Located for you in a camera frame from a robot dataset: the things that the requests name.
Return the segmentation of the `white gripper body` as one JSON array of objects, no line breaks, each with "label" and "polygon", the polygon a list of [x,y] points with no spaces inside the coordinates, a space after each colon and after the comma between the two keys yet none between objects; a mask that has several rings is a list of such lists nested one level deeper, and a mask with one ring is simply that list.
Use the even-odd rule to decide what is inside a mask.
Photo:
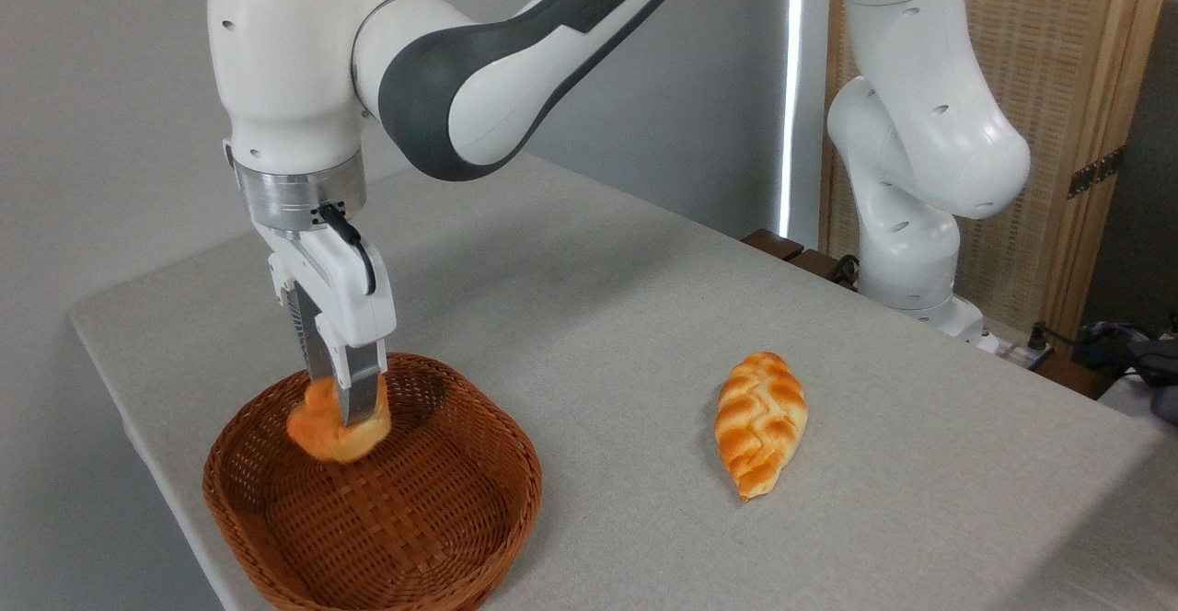
[{"label": "white gripper body", "polygon": [[318,331],[330,347],[359,350],[378,343],[396,328],[386,263],[371,243],[349,245],[324,226],[310,231],[272,230],[254,224],[269,245],[276,295],[299,285],[318,306]]}]

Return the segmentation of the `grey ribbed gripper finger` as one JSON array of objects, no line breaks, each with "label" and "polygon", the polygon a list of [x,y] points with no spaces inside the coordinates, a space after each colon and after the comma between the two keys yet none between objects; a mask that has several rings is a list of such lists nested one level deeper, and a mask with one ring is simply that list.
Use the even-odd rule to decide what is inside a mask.
[{"label": "grey ribbed gripper finger", "polygon": [[333,364],[342,423],[348,427],[358,425],[377,411],[378,381],[388,371],[386,343],[377,339],[353,347],[329,323],[327,316],[318,316],[316,323]]},{"label": "grey ribbed gripper finger", "polygon": [[294,336],[306,361],[307,377],[312,381],[320,377],[333,377],[335,368],[329,358],[327,343],[320,336],[316,323],[316,318],[320,314],[319,306],[294,275],[290,274],[279,255],[269,255],[269,268],[277,299],[283,308],[287,310],[294,326]]}]

